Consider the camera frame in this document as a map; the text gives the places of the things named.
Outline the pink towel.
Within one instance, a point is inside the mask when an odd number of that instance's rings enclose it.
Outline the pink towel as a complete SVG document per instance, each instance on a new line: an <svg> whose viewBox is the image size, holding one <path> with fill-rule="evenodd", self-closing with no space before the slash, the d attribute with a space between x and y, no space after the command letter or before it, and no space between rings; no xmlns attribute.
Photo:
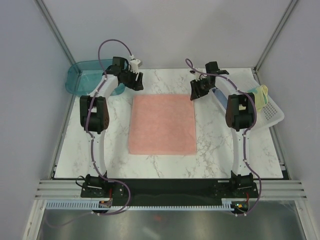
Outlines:
<svg viewBox="0 0 320 240"><path fill-rule="evenodd" d="M136 95L128 151L133 155L195 155L194 103L187 94Z"/></svg>

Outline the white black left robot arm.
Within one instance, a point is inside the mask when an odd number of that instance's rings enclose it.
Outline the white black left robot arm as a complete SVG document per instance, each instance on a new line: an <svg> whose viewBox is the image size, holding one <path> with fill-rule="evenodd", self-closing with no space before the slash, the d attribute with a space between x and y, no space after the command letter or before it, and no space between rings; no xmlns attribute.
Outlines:
<svg viewBox="0 0 320 240"><path fill-rule="evenodd" d="M143 73L139 71L142 61L130 57L114 57L112 64L104 69L97 87L89 94L79 99L80 124L90 136L90 173L85 177L85 184L92 187L98 197L105 197L110 186L105 180L107 169L105 164L104 140L105 133L110 124L107 99L112 92L124 85L134 91L144 89Z"/></svg>

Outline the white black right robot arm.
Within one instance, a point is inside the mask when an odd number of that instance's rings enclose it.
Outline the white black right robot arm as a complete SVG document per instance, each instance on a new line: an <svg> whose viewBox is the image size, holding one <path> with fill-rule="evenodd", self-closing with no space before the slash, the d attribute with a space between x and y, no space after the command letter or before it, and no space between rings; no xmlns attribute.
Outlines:
<svg viewBox="0 0 320 240"><path fill-rule="evenodd" d="M216 61L205 65L205 72L197 70L190 59L185 63L195 79L190 82L190 100L213 94L225 112L226 125L233 140L233 164L228 190L234 197L241 197L254 186L254 171L249 166L250 131L257 122L257 110L253 93L241 91L228 77L229 72L218 67Z"/></svg>

